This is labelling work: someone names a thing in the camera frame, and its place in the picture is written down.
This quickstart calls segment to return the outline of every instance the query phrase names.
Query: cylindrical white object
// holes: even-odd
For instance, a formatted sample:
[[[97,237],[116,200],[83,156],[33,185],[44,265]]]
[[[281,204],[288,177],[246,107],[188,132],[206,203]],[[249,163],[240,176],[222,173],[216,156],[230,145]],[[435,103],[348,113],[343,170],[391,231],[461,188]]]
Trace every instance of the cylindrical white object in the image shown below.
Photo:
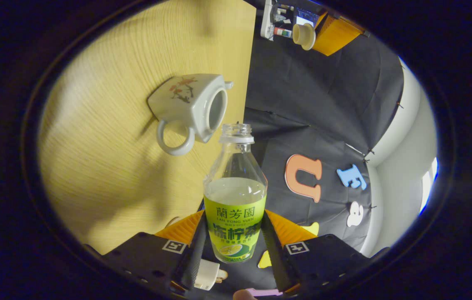
[[[309,23],[305,23],[305,25],[295,24],[293,28],[293,40],[294,43],[301,45],[305,50],[312,49],[316,41],[314,27]]]
[[[199,270],[197,271],[196,283],[193,286],[204,290],[210,290],[214,283],[216,283],[218,271],[219,264],[217,262],[210,262],[209,260],[201,259]]]

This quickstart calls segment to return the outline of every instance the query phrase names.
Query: lemon tea bottle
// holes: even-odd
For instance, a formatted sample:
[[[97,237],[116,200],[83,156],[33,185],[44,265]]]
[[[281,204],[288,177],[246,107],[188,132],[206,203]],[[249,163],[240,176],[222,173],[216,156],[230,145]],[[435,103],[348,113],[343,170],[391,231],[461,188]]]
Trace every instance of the lemon tea bottle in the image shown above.
[[[249,260],[264,215],[268,181],[251,153],[251,125],[224,124],[221,154],[204,179],[213,252],[224,263]]]

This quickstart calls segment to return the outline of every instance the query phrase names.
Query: green label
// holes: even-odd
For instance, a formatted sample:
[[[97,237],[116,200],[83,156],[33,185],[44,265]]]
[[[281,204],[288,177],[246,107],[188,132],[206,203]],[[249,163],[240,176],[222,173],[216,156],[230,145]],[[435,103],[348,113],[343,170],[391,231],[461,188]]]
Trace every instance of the green label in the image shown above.
[[[259,239],[266,197],[247,205],[223,205],[204,196],[208,232],[214,251],[226,262],[251,257]]]

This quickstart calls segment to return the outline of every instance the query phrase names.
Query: wood grain surface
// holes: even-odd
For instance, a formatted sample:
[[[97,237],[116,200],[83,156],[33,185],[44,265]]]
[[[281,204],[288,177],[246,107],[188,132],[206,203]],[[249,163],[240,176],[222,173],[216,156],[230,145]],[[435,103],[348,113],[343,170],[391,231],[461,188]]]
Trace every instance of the wood grain surface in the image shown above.
[[[100,36],[61,74],[40,127],[45,189],[65,226],[101,254],[194,213],[221,129],[185,156],[156,143],[146,99],[194,73],[234,81],[223,123],[242,121],[255,8],[243,0],[170,0]],[[170,146],[184,138],[165,131]]]

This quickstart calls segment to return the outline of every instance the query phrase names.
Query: white teacup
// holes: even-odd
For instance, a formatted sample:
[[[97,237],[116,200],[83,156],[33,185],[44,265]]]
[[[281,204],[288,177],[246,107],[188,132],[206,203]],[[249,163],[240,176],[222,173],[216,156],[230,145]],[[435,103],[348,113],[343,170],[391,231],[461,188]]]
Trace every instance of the white teacup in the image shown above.
[[[148,104],[158,119],[156,140],[171,155],[188,153],[196,138],[208,142],[223,120],[227,108],[227,91],[233,82],[218,74],[176,76],[162,84],[149,97]],[[164,128],[178,121],[187,129],[186,140],[177,147],[164,142]]]

